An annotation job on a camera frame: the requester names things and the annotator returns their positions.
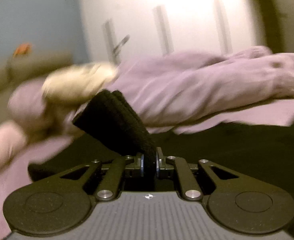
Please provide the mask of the purple duvet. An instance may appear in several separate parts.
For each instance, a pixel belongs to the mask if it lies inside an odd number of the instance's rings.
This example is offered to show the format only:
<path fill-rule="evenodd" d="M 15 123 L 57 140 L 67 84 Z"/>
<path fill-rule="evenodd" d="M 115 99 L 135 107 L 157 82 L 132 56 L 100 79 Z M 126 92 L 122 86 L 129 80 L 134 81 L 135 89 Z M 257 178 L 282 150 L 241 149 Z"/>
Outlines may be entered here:
<path fill-rule="evenodd" d="M 144 126 L 175 127 L 271 98 L 294 98 L 294 53 L 264 46 L 235 54 L 187 51 L 122 62 L 118 77 L 73 120 L 88 132 L 118 118 L 120 92 Z"/>

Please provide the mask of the cream plush pillow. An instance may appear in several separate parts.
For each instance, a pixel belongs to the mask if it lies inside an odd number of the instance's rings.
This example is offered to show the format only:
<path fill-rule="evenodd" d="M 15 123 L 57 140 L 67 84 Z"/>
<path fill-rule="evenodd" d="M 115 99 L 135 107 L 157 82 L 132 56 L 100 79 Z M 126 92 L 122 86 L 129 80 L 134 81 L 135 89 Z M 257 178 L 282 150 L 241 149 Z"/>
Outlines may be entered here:
<path fill-rule="evenodd" d="M 52 103 L 80 105 L 93 98 L 118 76 L 110 62 L 74 64 L 49 74 L 42 86 L 43 97 Z"/>

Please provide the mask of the purple pillow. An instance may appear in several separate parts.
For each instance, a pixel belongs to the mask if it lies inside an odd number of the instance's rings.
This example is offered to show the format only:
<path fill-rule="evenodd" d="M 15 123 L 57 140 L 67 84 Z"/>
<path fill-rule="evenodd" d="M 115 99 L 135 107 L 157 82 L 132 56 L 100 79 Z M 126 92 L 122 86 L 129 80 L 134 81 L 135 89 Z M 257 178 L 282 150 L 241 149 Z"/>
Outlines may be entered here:
<path fill-rule="evenodd" d="M 83 131 L 72 124 L 79 106 L 47 101 L 42 91 L 44 81 L 43 77 L 38 77 L 16 87 L 7 106 L 12 119 L 31 137 L 83 135 Z"/>

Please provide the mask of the pink bolster pillow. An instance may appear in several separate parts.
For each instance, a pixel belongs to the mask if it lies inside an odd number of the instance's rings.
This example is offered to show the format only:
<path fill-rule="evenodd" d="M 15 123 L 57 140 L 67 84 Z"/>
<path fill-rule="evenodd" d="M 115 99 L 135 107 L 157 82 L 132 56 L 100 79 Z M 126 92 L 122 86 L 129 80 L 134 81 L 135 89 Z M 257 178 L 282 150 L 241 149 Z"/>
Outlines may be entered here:
<path fill-rule="evenodd" d="M 28 136 L 13 120 L 0 124 L 0 171 L 27 145 Z"/>

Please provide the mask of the white wardrobe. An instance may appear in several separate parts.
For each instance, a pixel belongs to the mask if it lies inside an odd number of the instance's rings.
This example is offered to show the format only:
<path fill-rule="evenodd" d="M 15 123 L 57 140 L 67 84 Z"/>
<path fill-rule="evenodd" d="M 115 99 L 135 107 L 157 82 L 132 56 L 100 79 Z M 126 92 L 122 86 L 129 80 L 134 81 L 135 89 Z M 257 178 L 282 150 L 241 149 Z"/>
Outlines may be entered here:
<path fill-rule="evenodd" d="M 237 52 L 264 44 L 256 0 L 79 0 L 93 61 L 122 62 L 202 50 Z"/>

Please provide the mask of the purple bed sheet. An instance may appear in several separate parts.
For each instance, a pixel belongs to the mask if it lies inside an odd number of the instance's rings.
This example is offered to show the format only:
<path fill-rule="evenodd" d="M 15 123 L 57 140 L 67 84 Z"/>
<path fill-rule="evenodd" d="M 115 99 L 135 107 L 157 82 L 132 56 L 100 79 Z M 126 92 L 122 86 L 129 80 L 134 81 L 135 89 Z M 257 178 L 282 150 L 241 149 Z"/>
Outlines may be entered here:
<path fill-rule="evenodd" d="M 206 116 L 194 125 L 177 126 L 173 129 L 173 132 L 175 134 L 188 134 L 204 131 L 223 121 L 254 125 L 288 126 L 293 119 L 294 99 L 279 99 Z M 10 232 L 2 212 L 3 201 L 14 190 L 31 183 L 27 172 L 28 163 L 30 161 L 41 162 L 47 160 L 58 153 L 59 150 L 68 146 L 71 141 L 71 136 L 60 135 L 31 144 L 17 154 L 0 171 L 0 239 L 6 237 Z"/>

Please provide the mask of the grey upholstered headboard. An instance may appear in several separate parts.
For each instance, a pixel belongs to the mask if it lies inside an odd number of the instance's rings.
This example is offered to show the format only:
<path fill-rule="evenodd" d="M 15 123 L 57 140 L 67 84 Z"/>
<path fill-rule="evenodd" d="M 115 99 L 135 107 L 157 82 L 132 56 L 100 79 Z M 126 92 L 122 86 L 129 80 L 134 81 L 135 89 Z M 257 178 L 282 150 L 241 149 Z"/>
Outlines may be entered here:
<path fill-rule="evenodd" d="M 73 64 L 69 51 L 41 51 L 0 61 L 0 124 L 9 119 L 7 102 L 22 82 Z"/>

